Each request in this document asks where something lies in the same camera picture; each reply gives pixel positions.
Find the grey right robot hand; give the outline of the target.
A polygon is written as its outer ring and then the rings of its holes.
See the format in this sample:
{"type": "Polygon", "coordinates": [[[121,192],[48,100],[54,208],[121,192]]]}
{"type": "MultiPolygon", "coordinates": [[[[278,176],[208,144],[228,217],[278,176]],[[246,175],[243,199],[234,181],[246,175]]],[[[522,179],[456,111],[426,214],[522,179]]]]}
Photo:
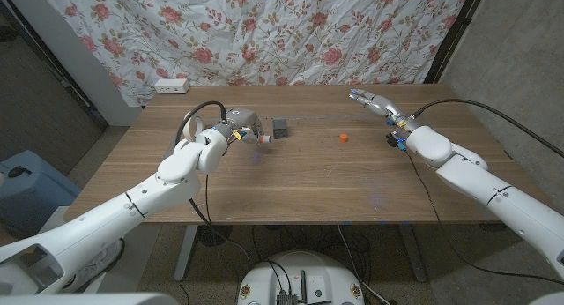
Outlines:
{"type": "Polygon", "coordinates": [[[413,132],[420,127],[420,124],[413,118],[404,113],[391,100],[381,95],[375,95],[366,90],[352,89],[349,98],[358,102],[372,114],[384,118],[389,126],[395,126],[408,132],[413,132]]]}

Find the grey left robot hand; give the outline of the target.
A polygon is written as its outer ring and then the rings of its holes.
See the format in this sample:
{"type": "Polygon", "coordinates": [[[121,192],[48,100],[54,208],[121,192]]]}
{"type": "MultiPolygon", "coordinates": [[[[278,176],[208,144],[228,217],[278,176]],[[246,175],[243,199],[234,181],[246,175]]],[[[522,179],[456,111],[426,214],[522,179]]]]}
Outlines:
{"type": "Polygon", "coordinates": [[[245,108],[233,108],[226,112],[226,119],[215,125],[227,140],[235,139],[246,144],[260,145],[271,142],[255,111],[245,108]]]}

